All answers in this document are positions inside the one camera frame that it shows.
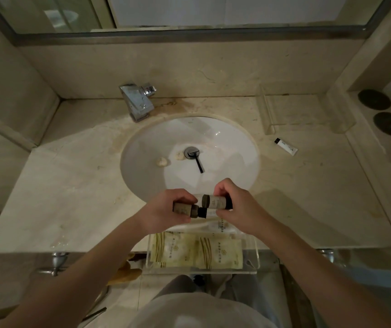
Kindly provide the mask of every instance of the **person's leg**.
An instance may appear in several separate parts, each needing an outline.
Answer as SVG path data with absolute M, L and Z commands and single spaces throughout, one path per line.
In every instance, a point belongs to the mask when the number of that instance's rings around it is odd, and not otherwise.
M 170 293 L 194 292 L 196 289 L 197 286 L 189 276 L 179 275 L 168 283 L 153 299 Z
M 277 327 L 282 327 L 270 304 L 261 292 L 256 275 L 236 274 L 226 282 L 226 288 L 220 298 L 234 300 L 258 311 L 271 320 Z

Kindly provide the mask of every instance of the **white tube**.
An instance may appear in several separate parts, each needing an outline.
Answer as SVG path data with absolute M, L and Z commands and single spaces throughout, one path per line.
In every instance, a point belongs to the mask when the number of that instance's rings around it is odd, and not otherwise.
M 286 150 L 291 155 L 294 155 L 297 152 L 297 148 L 288 145 L 287 143 L 285 143 L 283 140 L 280 140 L 279 138 L 276 138 L 275 143 L 278 144 L 281 148 Z

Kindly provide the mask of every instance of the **small bottle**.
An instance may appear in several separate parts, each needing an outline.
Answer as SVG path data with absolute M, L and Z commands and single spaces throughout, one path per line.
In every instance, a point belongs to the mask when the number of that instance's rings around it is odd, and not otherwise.
M 202 207 L 210 209 L 232 209 L 232 199 L 229 195 L 226 195 L 225 197 L 203 195 Z
M 195 219 L 196 217 L 206 218 L 207 209 L 198 205 L 182 204 L 180 202 L 173 203 L 173 212 L 177 214 L 188 215 Z

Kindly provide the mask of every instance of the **white sink basin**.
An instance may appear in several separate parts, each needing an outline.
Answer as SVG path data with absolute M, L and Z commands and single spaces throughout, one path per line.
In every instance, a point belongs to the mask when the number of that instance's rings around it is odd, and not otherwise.
M 176 160 L 176 153 L 194 146 L 205 172 L 195 160 Z M 166 167 L 156 160 L 164 157 Z M 142 129 L 127 143 L 121 155 L 121 174 L 128 188 L 148 201 L 165 189 L 184 188 L 194 194 L 211 194 L 229 177 L 249 189 L 259 173 L 258 150 L 241 130 L 209 117 L 185 117 Z

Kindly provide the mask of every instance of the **white shirt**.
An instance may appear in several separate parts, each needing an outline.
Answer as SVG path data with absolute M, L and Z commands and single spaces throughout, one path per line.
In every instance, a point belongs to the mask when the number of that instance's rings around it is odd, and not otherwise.
M 276 328 L 253 308 L 203 292 L 173 293 L 152 300 L 129 325 L 151 327 L 266 327 Z

